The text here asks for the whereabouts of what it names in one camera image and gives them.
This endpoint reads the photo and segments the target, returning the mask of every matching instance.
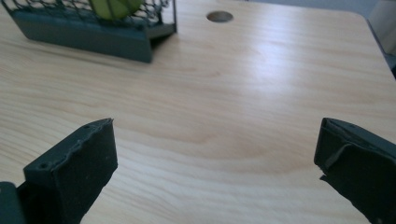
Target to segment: dark gray object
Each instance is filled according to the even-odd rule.
[[[112,119],[84,125],[28,164],[17,189],[0,183],[1,223],[78,224],[117,166]]]
[[[147,1],[134,15],[107,21],[94,13],[90,0],[1,2],[29,39],[145,63],[152,60],[152,42],[177,31],[176,0],[172,23],[163,22],[168,0]]]
[[[396,145],[354,124],[323,119],[315,164],[321,179],[370,222],[396,223]]]

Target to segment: round hole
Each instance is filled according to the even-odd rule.
[[[233,14],[226,11],[213,11],[207,14],[206,17],[213,22],[227,22],[233,19]]]
[[[40,168],[40,169],[47,169],[48,167],[49,167],[49,164],[47,162],[43,162],[38,166],[38,168]]]

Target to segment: light wood tabletop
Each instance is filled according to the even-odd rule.
[[[119,168],[83,224],[368,223],[313,163],[324,117],[396,142],[396,82],[366,20],[220,0],[177,0],[177,16],[139,63],[28,40],[1,7],[0,180],[111,117]]]

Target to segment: wire mesh basket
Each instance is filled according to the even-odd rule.
[[[176,0],[1,0],[33,40],[149,63],[151,42],[177,31]],[[172,10],[171,22],[163,11]]]

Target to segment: wire basket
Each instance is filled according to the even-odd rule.
[[[176,0],[1,2],[29,39],[146,63],[152,60],[151,41],[177,31]],[[165,23],[168,8],[173,21]]]

